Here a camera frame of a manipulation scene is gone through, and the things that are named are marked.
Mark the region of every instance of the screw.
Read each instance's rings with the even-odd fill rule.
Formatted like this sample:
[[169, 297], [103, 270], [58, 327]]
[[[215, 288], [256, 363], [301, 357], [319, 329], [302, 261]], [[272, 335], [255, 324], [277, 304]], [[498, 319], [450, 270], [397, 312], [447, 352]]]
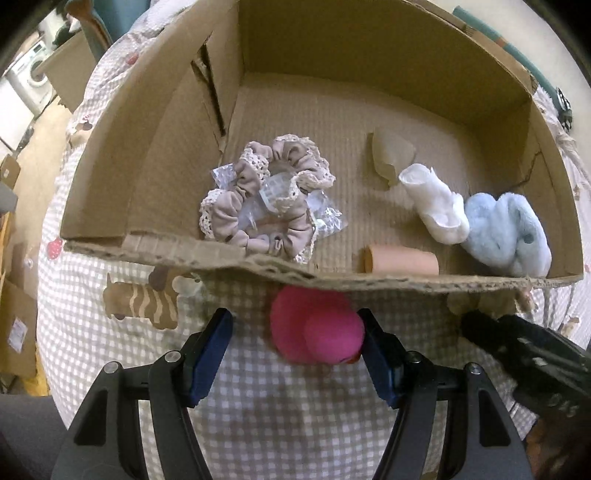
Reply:
[[164, 359], [169, 363], [173, 364], [177, 362], [181, 358], [181, 352], [177, 352], [176, 350], [172, 350], [164, 355]]
[[118, 369], [119, 364], [117, 362], [109, 362], [103, 367], [106, 374], [114, 374]]
[[411, 362], [412, 364], [419, 364], [421, 363], [422, 359], [423, 356], [420, 353], [415, 352], [414, 350], [409, 350], [407, 352], [407, 361]]
[[544, 360], [543, 358], [540, 358], [539, 356], [534, 357], [534, 363], [538, 367], [545, 367], [546, 365], [548, 365], [548, 362], [546, 360]]
[[480, 367], [480, 365], [472, 362], [472, 363], [468, 364], [468, 371], [471, 374], [480, 375], [482, 373], [482, 367]]

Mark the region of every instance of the cardboard box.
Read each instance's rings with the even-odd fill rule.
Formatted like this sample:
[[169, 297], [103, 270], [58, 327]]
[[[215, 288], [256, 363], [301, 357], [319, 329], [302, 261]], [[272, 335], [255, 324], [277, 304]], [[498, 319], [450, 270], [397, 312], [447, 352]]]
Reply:
[[[577, 213], [531, 98], [535, 84], [500, 47], [483, 46], [430, 5], [197, 2], [140, 56], [95, 126], [61, 226], [66, 248], [339, 290], [482, 291], [580, 279]], [[552, 250], [548, 279], [495, 277], [459, 245], [436, 243], [375, 173], [369, 139], [376, 127], [416, 145], [416, 161], [464, 198], [498, 196], [523, 182], [515, 191], [536, 211]], [[268, 144], [286, 133], [310, 137], [328, 159], [337, 177], [330, 196], [349, 226], [319, 241], [305, 267], [201, 241], [199, 204], [214, 186], [209, 170], [233, 161], [250, 140]], [[432, 251], [442, 275], [361, 274], [367, 244]]]
[[0, 372], [34, 377], [37, 302], [4, 275], [0, 290]]
[[21, 166], [12, 155], [6, 155], [0, 164], [0, 181], [14, 190]]

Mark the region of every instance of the scrunchie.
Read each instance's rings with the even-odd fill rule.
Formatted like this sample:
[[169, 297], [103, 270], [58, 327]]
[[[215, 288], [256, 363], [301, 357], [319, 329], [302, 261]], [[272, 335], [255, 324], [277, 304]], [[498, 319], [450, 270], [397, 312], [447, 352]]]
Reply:
[[[273, 199], [285, 233], [251, 238], [238, 228], [238, 216], [244, 201], [257, 194], [270, 176], [269, 162], [289, 165], [296, 174], [291, 178], [288, 195]], [[211, 190], [201, 204], [199, 225], [207, 239], [246, 248], [250, 253], [266, 253], [299, 263], [307, 263], [316, 240], [314, 217], [306, 203], [306, 193], [332, 186], [328, 162], [309, 138], [284, 135], [273, 146], [250, 142], [233, 164], [236, 184], [230, 190]]]

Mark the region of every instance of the pink ball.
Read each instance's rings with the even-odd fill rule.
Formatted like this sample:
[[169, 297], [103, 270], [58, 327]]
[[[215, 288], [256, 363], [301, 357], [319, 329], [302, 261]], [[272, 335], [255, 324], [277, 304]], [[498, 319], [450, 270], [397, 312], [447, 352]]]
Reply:
[[350, 310], [327, 307], [314, 312], [304, 325], [310, 354], [324, 364], [341, 364], [359, 355], [364, 336], [363, 321]]
[[286, 286], [270, 319], [273, 342], [291, 362], [338, 364], [361, 350], [363, 322], [343, 293]]

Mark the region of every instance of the checkered fabric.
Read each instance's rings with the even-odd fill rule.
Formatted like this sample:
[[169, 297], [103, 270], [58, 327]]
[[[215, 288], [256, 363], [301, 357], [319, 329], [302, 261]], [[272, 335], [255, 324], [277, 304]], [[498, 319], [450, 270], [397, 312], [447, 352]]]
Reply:
[[[84, 116], [96, 123], [132, 68], [129, 59], [148, 49], [163, 28], [192, 3], [161, 1], [138, 19], [95, 68], [68, 132]], [[546, 113], [556, 117], [555, 112]], [[72, 422], [105, 363], [116, 359], [125, 367], [132, 367], [154, 362], [165, 352], [178, 349], [189, 334], [202, 330], [215, 308], [223, 306], [236, 315], [235, 333], [209, 396], [190, 412], [213, 477], [371, 478], [396, 412], [376, 396], [363, 360], [335, 367], [298, 366], [278, 356], [270, 343], [267, 321], [277, 285], [234, 281], [202, 285], [197, 296], [179, 298], [178, 328], [159, 331], [147, 319], [127, 318], [120, 322], [107, 318], [102, 300], [107, 273], [113, 281], [146, 283], [150, 267], [69, 252], [49, 259], [47, 244], [59, 237], [66, 199], [83, 149], [82, 145], [64, 153], [56, 194], [43, 223], [38, 261], [37, 340], [65, 424]], [[562, 153], [578, 198], [587, 264], [591, 262], [590, 188], [580, 166], [568, 152]], [[578, 317], [580, 322], [571, 338], [586, 346], [591, 336], [591, 300], [586, 295], [590, 283], [591, 275], [586, 273], [584, 280], [574, 286], [536, 291], [539, 308], [529, 320], [558, 329], [572, 317]], [[443, 296], [380, 291], [353, 293], [351, 298], [356, 307], [371, 308], [384, 329], [396, 333], [406, 348], [422, 352], [433, 362], [452, 367], [462, 367], [469, 361], [483, 365], [506, 406], [513, 406], [510, 393], [514, 383], [489, 355], [459, 338], [457, 319], [447, 310]], [[535, 417], [521, 406], [512, 411], [523, 437]], [[160, 479], [163, 476], [149, 405], [141, 402], [140, 412], [150, 478]], [[445, 406], [441, 405], [426, 471], [437, 468], [444, 417]]]

